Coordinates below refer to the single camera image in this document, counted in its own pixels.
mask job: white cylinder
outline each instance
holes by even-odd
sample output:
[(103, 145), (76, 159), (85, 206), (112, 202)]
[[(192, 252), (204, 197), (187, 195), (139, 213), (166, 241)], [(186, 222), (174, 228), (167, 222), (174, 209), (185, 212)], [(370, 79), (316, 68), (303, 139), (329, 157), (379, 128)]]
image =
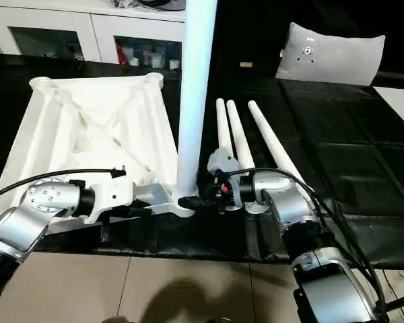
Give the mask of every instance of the white cylinder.
[(228, 116), (226, 116), (226, 107), (224, 106), (223, 99), (217, 99), (217, 101), (215, 101), (215, 107), (217, 109), (218, 147), (223, 148), (233, 156), (234, 150), (232, 149)]
[[(238, 161), (240, 162), (242, 168), (253, 168), (255, 166), (255, 162), (253, 161), (250, 147), (248, 146), (247, 138), (245, 137), (244, 129), (242, 128), (240, 116), (236, 110), (235, 102), (229, 100), (227, 106)], [(246, 211), (251, 214), (263, 213), (268, 208), (268, 206), (259, 205), (256, 202), (245, 203)]]
[(251, 114), (253, 115), (253, 118), (255, 119), (257, 126), (262, 133), (263, 139), (268, 146), (269, 152), (271, 152), (277, 166), (283, 170), (289, 171), (299, 180), (304, 181), (301, 174), (299, 174), (298, 169), (295, 167), (295, 164), (283, 148), (283, 145), (280, 143), (280, 140), (278, 140), (271, 126), (267, 122), (267, 119), (265, 119), (263, 116), (263, 113), (257, 106), (257, 103), (255, 101), (250, 101), (248, 103), (248, 107), (250, 108)]
[(196, 179), (216, 10), (217, 0), (187, 1), (175, 198), (197, 194)]
[(242, 168), (253, 168), (255, 163), (251, 156), (250, 147), (248, 147), (247, 139), (242, 128), (240, 116), (236, 110), (235, 102), (229, 100), (226, 104), (228, 107), (228, 114), (230, 119), (230, 127), (232, 128), (232, 134), (234, 136), (234, 143), (236, 149), (236, 155), (238, 155), (238, 161)]

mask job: black table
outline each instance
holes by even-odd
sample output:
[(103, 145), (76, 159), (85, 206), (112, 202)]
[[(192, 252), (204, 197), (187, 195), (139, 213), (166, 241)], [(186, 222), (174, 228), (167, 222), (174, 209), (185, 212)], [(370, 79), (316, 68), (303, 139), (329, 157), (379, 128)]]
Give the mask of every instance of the black table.
[[(141, 75), (134, 69), (0, 55), (0, 174), (37, 76), (54, 79)], [(165, 73), (162, 90), (178, 140), (180, 75)], [(404, 122), (371, 87), (227, 79), (210, 81), (200, 181), (217, 148), (215, 99), (234, 99), (258, 167), (275, 167), (247, 108), (255, 100), (301, 175), (324, 198), (334, 197), (377, 268), (404, 269)], [(288, 262), (268, 214), (198, 212), (188, 219), (163, 214), (114, 223), (110, 241), (100, 226), (45, 237), (39, 251), (168, 258)]]

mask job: beige floor tile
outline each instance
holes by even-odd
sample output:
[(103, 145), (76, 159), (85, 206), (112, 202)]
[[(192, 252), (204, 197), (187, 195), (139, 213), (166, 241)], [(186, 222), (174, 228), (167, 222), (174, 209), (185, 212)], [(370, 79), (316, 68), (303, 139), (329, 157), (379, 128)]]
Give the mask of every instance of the beige floor tile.
[(0, 298), (0, 323), (100, 323), (115, 316), (129, 258), (33, 253)]
[[(395, 299), (394, 295), (392, 294), (391, 290), (389, 289), (388, 283), (386, 282), (386, 279), (384, 278), (384, 275), (382, 271), (376, 271), (378, 275), (378, 279), (380, 280), (380, 283), (382, 284), (383, 291), (384, 291), (384, 297), (386, 298), (386, 301), (393, 301)], [(402, 278), (398, 271), (385, 271), (386, 276), (389, 280), (389, 283), (391, 283), (395, 293), (397, 293), (398, 297), (403, 297), (404, 296), (404, 278)], [(389, 312), (389, 318), (391, 319), (391, 323), (404, 323), (404, 319), (401, 316), (401, 313), (399, 310), (395, 310), (392, 312)]]
[(134, 323), (254, 322), (247, 264), (132, 258), (120, 315)]
[(290, 266), (251, 264), (257, 323), (299, 323), (293, 296), (298, 287)]

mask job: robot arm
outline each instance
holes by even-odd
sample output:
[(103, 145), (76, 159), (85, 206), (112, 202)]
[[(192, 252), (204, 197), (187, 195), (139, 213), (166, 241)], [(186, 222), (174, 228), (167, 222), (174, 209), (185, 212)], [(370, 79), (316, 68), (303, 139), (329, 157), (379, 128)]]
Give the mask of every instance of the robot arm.
[(20, 205), (0, 214), (0, 294), (16, 268), (46, 233), (54, 217), (81, 217), (94, 223), (99, 215), (133, 201), (126, 176), (85, 188), (85, 182), (45, 178), (31, 184)]
[[(218, 149), (211, 155), (208, 170), (215, 177), (216, 187), (213, 204), (242, 206), (256, 201), (269, 205), (292, 260), (299, 286), (294, 297), (301, 322), (379, 322), (375, 306), (323, 229), (302, 188), (275, 172), (224, 178), (224, 173), (237, 169), (238, 162), (224, 150)], [(180, 204), (197, 208), (210, 202), (192, 196)]]

